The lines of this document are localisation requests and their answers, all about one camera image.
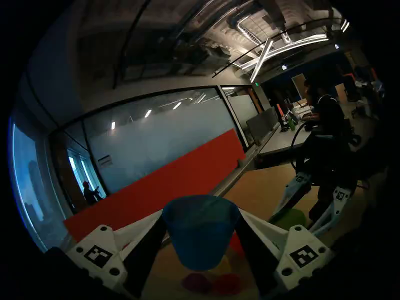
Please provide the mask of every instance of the ceiling light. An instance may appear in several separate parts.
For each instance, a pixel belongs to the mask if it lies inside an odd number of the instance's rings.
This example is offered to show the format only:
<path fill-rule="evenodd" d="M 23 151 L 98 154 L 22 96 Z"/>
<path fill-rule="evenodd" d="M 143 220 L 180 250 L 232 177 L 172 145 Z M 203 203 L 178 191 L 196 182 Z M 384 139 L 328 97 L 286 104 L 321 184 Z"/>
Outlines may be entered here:
<path fill-rule="evenodd" d="M 343 28 L 346 26 L 346 23 L 347 23 L 347 20 L 344 19 L 344 22 L 343 22 L 342 26 L 340 27 L 340 30 L 343 30 Z"/>
<path fill-rule="evenodd" d="M 275 55 L 281 54 L 285 51 L 289 51 L 289 50 L 292 50 L 297 47 L 302 47 L 305 45 L 324 42 L 324 41 L 329 41 L 326 34 L 316 34 L 316 36 L 310 36 L 308 38 L 304 38 L 304 39 L 292 42 L 290 44 L 287 44 L 286 46 L 283 46 L 279 49 L 275 49 L 275 50 L 269 52 L 269 54 L 264 58 L 264 61 L 266 61 L 267 59 L 269 59 L 271 57 L 274 57 Z M 260 58 L 257 57 L 257 58 L 254 58 L 254 59 L 242 64 L 241 69 L 244 70 L 244 69 L 247 69 L 247 68 L 250 68 L 250 67 L 256 65 L 257 62 L 259 61 L 259 59 Z"/>
<path fill-rule="evenodd" d="M 210 100 L 217 100 L 217 99 L 219 99 L 220 98 L 220 96 L 214 96 L 214 97 L 211 97 L 211 98 L 209 98 L 209 99 L 207 99 L 207 100 L 204 100 L 202 103 L 204 103 L 204 102 L 207 102 L 207 101 L 210 101 Z"/>
<path fill-rule="evenodd" d="M 197 104 L 199 104 L 204 99 L 205 96 L 206 96 L 206 94 L 204 94 L 203 97 L 200 98 L 200 100 L 197 102 Z"/>
<path fill-rule="evenodd" d="M 258 60 L 258 62 L 257 62 L 257 65 L 255 66 L 255 69 L 254 69 L 254 71 L 253 71 L 253 74 L 252 74 L 251 77 L 250 77 L 250 82 L 251 82 L 251 83 L 253 83 L 254 79 L 256 79 L 256 76 L 257 76 L 257 74 L 259 73 L 259 71 L 260 71 L 260 69 L 261 69 L 261 66 L 263 65 L 264 58 L 267 56 L 268 52 L 270 51 L 273 42 L 274 42 L 274 41 L 271 40 L 271 41 L 269 42 L 268 47 L 262 49 L 261 56 L 259 57 L 259 60 Z"/>
<path fill-rule="evenodd" d="M 345 26 L 344 29 L 343 29 L 343 33 L 347 30 L 347 28 L 349 27 L 349 25 L 350 25 L 350 22 L 347 22 L 346 26 Z"/>
<path fill-rule="evenodd" d="M 177 108 L 178 108 L 178 106 L 180 106 L 180 105 L 181 105 L 181 103 L 182 103 L 182 102 L 179 102 L 177 105 L 175 105 L 175 107 L 173 108 L 173 110 L 177 109 Z"/>

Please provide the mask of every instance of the table surface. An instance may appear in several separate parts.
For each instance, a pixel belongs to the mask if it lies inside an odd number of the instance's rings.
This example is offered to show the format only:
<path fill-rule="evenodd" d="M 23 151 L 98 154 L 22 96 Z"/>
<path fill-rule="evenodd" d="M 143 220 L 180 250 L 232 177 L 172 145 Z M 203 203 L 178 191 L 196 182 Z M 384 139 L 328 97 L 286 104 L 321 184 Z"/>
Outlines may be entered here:
<path fill-rule="evenodd" d="M 278 127 L 273 136 L 269 139 L 269 141 L 265 144 L 265 146 L 261 149 L 259 153 L 272 154 L 278 151 L 284 151 L 289 149 L 299 126 L 300 125 L 297 125 L 294 131 L 289 129 L 288 131 L 285 132 L 281 132 L 281 128 Z M 310 131 L 305 131 L 303 127 L 298 133 L 296 140 L 294 141 L 294 145 L 299 146 L 303 144 L 309 137 L 310 133 L 311 133 Z"/>

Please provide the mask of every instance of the green bottle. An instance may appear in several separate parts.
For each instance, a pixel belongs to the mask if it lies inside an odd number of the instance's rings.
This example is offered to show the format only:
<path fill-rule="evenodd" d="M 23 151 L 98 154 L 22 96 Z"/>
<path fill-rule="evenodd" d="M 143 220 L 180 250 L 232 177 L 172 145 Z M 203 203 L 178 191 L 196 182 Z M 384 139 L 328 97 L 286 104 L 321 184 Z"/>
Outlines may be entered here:
<path fill-rule="evenodd" d="M 296 130 L 295 123 L 293 122 L 293 119 L 292 119 L 292 117 L 290 115 L 287 117 L 287 123 L 289 124 L 289 127 L 290 127 L 291 131 L 295 131 Z"/>

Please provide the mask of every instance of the blue plastic cup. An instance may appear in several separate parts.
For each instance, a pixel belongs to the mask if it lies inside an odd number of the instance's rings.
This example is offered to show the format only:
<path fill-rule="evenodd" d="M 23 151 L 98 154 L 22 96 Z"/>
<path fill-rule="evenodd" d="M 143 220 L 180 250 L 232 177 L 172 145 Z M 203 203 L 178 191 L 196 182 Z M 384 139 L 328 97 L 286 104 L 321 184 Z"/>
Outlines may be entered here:
<path fill-rule="evenodd" d="M 194 271 L 210 270 L 220 263 L 239 216 L 235 204 L 211 195 L 175 199 L 162 212 L 180 262 Z"/>

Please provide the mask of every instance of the glass window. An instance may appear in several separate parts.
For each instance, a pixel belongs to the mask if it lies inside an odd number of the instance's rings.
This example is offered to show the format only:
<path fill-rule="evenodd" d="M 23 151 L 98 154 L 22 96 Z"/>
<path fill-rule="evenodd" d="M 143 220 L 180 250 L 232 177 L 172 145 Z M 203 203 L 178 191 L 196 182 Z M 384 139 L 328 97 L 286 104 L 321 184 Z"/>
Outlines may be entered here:
<path fill-rule="evenodd" d="M 83 160 L 81 160 L 80 162 L 82 163 L 82 167 L 83 167 L 84 173 L 86 175 L 86 178 L 87 178 L 87 180 L 89 180 L 90 187 L 94 191 L 95 190 L 95 186 L 93 185 L 93 183 L 91 181 L 91 178 L 89 177 L 88 170 L 86 170 L 85 163 L 84 163 Z"/>
<path fill-rule="evenodd" d="M 73 174 L 75 175 L 75 179 L 76 179 L 76 181 L 78 182 L 78 185 L 79 185 L 79 187 L 80 187 L 80 190 L 82 191 L 82 193 L 84 192 L 84 186 L 83 186 L 83 183 L 84 183 L 84 179 L 82 180 L 80 177 L 79 177 L 79 175 L 78 175 L 78 170 L 77 170 L 77 166 L 75 165 L 75 160 L 71 157 L 71 156 L 69 156 L 68 157 L 69 158 L 69 163 L 71 164 L 71 167 L 72 167 L 72 171 L 73 171 Z"/>
<path fill-rule="evenodd" d="M 140 99 L 88 117 L 84 125 L 111 193 L 236 129 L 215 88 Z"/>
<path fill-rule="evenodd" d="M 252 95 L 249 93 L 248 86 L 223 86 L 222 90 L 225 96 L 228 98 L 230 105 L 232 106 L 233 112 L 240 123 L 240 127 L 244 132 L 248 145 L 251 146 L 254 143 L 252 133 L 248 127 L 247 121 L 254 118 L 259 114 L 257 111 L 256 104 L 254 103 Z"/>
<path fill-rule="evenodd" d="M 94 191 L 98 187 L 98 193 L 99 193 L 100 197 L 105 198 L 106 193 L 104 192 L 103 187 L 99 182 L 99 179 L 96 175 L 95 170 L 93 169 L 90 159 L 84 158 L 81 156 L 80 162 L 82 163 L 84 173 L 86 174 L 86 177 L 89 180 L 88 182 L 89 182 L 92 190 Z"/>
<path fill-rule="evenodd" d="M 54 195 L 48 195 L 43 183 L 38 143 L 15 124 L 12 126 L 12 163 L 16 183 L 17 206 L 26 228 L 43 251 L 61 245 L 67 236 L 64 215 Z"/>

